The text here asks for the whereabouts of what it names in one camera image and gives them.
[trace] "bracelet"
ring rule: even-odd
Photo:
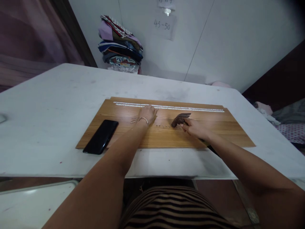
[[[140,121],[141,118],[144,118],[144,117],[140,117],[138,121]],[[144,119],[146,120],[147,126],[148,126],[148,120],[147,120],[147,118],[144,118]]]

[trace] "black smartphone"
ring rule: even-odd
[[[83,150],[83,153],[102,154],[119,122],[104,120]]]

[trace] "white wall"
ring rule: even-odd
[[[185,81],[245,91],[305,39],[288,3],[215,0]]]
[[[98,67],[107,66],[97,48],[100,15],[106,14],[141,41],[142,74],[206,84],[220,80],[241,92],[305,39],[298,14],[285,0],[176,0],[174,41],[148,27],[157,1],[69,2]]]

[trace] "white strip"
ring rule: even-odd
[[[148,104],[139,104],[139,103],[125,103],[125,102],[113,102],[118,106],[127,106],[127,107],[144,107]],[[158,109],[169,109],[169,110],[189,110],[189,111],[207,111],[207,112],[224,112],[222,109],[206,109],[206,108],[187,108],[187,107],[172,107],[172,106],[162,106],[162,105],[152,105]]]

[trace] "wood grain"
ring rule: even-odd
[[[191,111],[192,114],[190,118],[198,120],[213,132],[218,133],[241,147],[255,146],[229,110],[223,106],[112,97],[110,100],[104,101],[83,137],[77,144],[77,149],[83,149],[87,145],[93,134],[105,119],[119,122],[108,147],[135,125],[135,123],[130,124],[130,121],[132,118],[138,117],[141,108],[117,106],[114,101],[163,106],[223,109],[225,111],[223,113]],[[159,109],[155,122],[150,125],[139,148],[205,148],[205,145],[198,139],[184,133],[180,126],[177,126],[176,128],[171,127],[172,121],[180,113],[187,113],[187,111]]]

